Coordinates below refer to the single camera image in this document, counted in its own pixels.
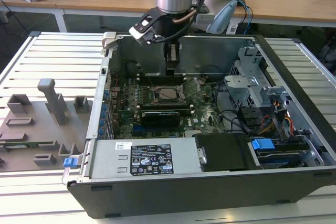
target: cable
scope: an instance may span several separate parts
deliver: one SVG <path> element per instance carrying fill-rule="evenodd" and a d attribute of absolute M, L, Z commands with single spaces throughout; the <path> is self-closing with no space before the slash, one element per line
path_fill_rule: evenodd
<path fill-rule="evenodd" d="M 200 0 L 200 2 L 199 2 L 199 7 L 200 7 L 200 8 L 203 6 L 204 1 L 205 1 L 205 0 Z M 151 42 L 157 44 L 157 43 L 162 43 L 162 42 L 165 42 L 165 41 L 167 41 L 167 40 L 171 40 L 171 39 L 174 39 L 174 38 L 178 37 L 180 34 L 182 34 L 183 32 L 185 32 L 185 31 L 192 25 L 192 23 L 196 20 L 196 17 L 197 17 L 197 14 L 195 14 L 195 15 L 193 16 L 193 18 L 189 21 L 189 23 L 186 24 L 181 30 L 179 30 L 179 31 L 176 32 L 175 34 L 173 34 L 173 35 L 171 35 L 171 36 L 169 36 L 169 37 L 163 38 L 163 39 L 161 39 L 161 40 L 156 40 L 156 38 L 155 38 L 155 39 L 154 39 L 153 41 L 151 41 Z"/>
<path fill-rule="evenodd" d="M 25 27 L 25 26 L 21 23 L 21 21 L 16 17 L 15 13 L 12 12 L 11 9 L 9 9 L 9 7 L 6 5 L 6 3 L 5 3 L 3 0 L 0 0 L 0 1 L 1 1 L 1 2 L 3 3 L 3 5 L 9 10 L 9 12 L 14 16 L 14 18 L 19 22 L 19 24 L 22 26 L 22 28 L 28 33 L 26 27 Z"/>
<path fill-rule="evenodd" d="M 245 11 L 245 16 L 244 16 L 244 18 L 243 18 L 243 20 L 240 22 L 240 24 L 238 25 L 238 27 L 237 28 L 239 28 L 243 23 L 244 23 L 244 21 L 245 21 L 245 19 L 246 19 L 246 16 L 247 16 L 247 11 L 246 11 L 246 9 L 244 8 L 244 11 Z"/>
<path fill-rule="evenodd" d="M 246 34 L 247 33 L 247 30 L 248 30 L 248 28 L 249 28 L 249 26 L 250 26 L 250 23 L 251 23 L 251 13 L 250 13 L 250 11 L 249 11 L 249 8 L 247 8 L 247 6 L 245 5 L 245 3 L 243 3 L 241 0 L 237 0 L 238 2 L 240 2 L 241 4 L 242 4 L 242 6 L 244 7 L 244 9 L 247 11 L 247 13 L 248 13 L 248 23 L 247 23 L 247 27 L 246 27 L 246 30 L 245 30 L 245 32 L 244 32 L 244 34 Z"/>
<path fill-rule="evenodd" d="M 20 37 L 19 35 L 16 35 L 16 34 L 10 34 L 9 32 L 8 32 L 8 30 L 7 30 L 7 28 L 6 28 L 6 26 L 3 24 L 3 27 L 4 27 L 4 29 L 5 29 L 5 33 L 7 34 L 7 35 L 10 35 L 10 36 L 15 36 L 15 37 L 18 37 L 19 39 L 22 39 L 22 37 Z"/>
<path fill-rule="evenodd" d="M 221 72 L 222 74 L 225 74 L 224 73 L 224 71 L 222 71 L 218 66 L 216 66 L 216 65 L 205 65 L 205 66 L 203 66 L 203 71 L 200 71 L 200 74 L 202 74 L 203 72 L 204 72 L 204 68 L 206 68 L 206 67 L 213 67 L 213 68 L 216 68 L 219 72 Z"/>
<path fill-rule="evenodd" d="M 198 0 L 198 4 L 197 4 L 197 8 L 195 10 L 192 10 L 190 13 L 188 13 L 187 15 L 185 15 L 184 17 L 182 18 L 179 18 L 179 19 L 173 19 L 173 23 L 174 24 L 180 24 L 180 23 L 183 23 L 187 20 L 189 20 L 191 17 L 197 15 L 197 13 L 200 11 L 200 8 L 202 7 L 203 4 L 202 3 L 202 0 Z"/>
<path fill-rule="evenodd" d="M 48 15 L 48 17 L 46 17 L 45 19 L 43 19 L 42 21 L 40 22 L 37 22 L 36 24 L 33 24 L 32 26 L 30 26 L 27 30 L 31 30 L 34 26 L 37 26 L 41 23 L 43 23 L 44 21 L 46 21 L 48 18 L 50 18 L 51 14 Z M 21 38 L 23 38 L 23 35 L 25 34 L 26 31 L 23 31 L 22 34 L 21 34 Z"/>

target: floor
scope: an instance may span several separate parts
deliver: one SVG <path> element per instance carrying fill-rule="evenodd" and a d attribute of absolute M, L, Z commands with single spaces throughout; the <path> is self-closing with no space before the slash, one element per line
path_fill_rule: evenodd
<path fill-rule="evenodd" d="M 33 13 L 15 13 L 22 24 L 35 31 L 58 31 L 57 23 L 53 15 L 33 14 Z M 67 28 L 72 33 L 103 33 L 105 31 L 128 31 L 137 18 L 125 17 L 104 17 L 105 28 L 99 27 L 97 16 L 84 15 L 66 15 Z M 260 34 L 264 37 L 282 37 L 299 38 L 314 55 L 318 55 L 326 41 L 324 30 L 320 27 L 307 27 L 302 30 L 300 35 L 297 31 L 301 27 L 278 26 L 278 25 L 253 25 L 250 34 Z M 238 33 L 242 33 L 245 27 L 242 26 Z M 22 26 L 13 15 L 9 15 L 9 22 L 1 24 L 0 22 L 0 72 L 6 67 L 12 56 L 16 53 L 24 40 L 27 38 Z"/>

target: red wire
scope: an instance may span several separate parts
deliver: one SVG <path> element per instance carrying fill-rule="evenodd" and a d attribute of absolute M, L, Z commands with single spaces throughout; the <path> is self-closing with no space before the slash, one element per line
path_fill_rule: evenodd
<path fill-rule="evenodd" d="M 261 121 L 261 126 L 260 126 L 260 128 L 262 128 L 263 126 L 264 126 L 264 120 L 266 119 L 266 118 L 268 118 L 269 117 L 269 115 L 265 115 L 264 116 L 264 118 L 262 119 L 262 121 Z"/>

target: yellow wire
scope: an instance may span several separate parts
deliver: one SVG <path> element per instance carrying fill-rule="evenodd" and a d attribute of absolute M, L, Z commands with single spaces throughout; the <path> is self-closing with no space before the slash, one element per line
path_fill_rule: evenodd
<path fill-rule="evenodd" d="M 288 118 L 288 117 L 285 117 L 285 119 L 288 121 L 288 123 L 289 123 L 289 132 L 290 132 L 290 134 L 292 134 L 292 131 L 291 131 L 291 129 L 292 129 L 292 127 L 291 127 L 291 125 L 292 125 L 292 122 L 290 121 L 290 119 Z"/>
<path fill-rule="evenodd" d="M 271 123 L 269 126 L 267 126 L 267 128 L 265 128 L 264 130 L 262 130 L 261 132 L 258 133 L 258 135 L 261 135 L 263 133 L 265 133 L 266 131 L 268 131 L 269 129 L 271 129 L 274 126 L 274 123 Z"/>

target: table leg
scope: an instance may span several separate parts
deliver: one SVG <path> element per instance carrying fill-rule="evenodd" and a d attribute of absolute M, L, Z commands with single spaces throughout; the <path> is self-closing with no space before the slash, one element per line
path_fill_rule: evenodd
<path fill-rule="evenodd" d="M 98 16 L 100 28 L 105 28 L 104 16 Z"/>
<path fill-rule="evenodd" d="M 8 23 L 8 18 L 6 16 L 5 12 L 0 12 L 0 20 L 2 23 L 7 24 Z"/>
<path fill-rule="evenodd" d="M 64 21 L 63 12 L 55 12 L 54 16 L 56 18 L 56 22 L 57 22 L 59 31 L 61 33 L 67 33 L 68 30 L 67 30 L 67 26 L 66 26 L 65 21 Z"/>

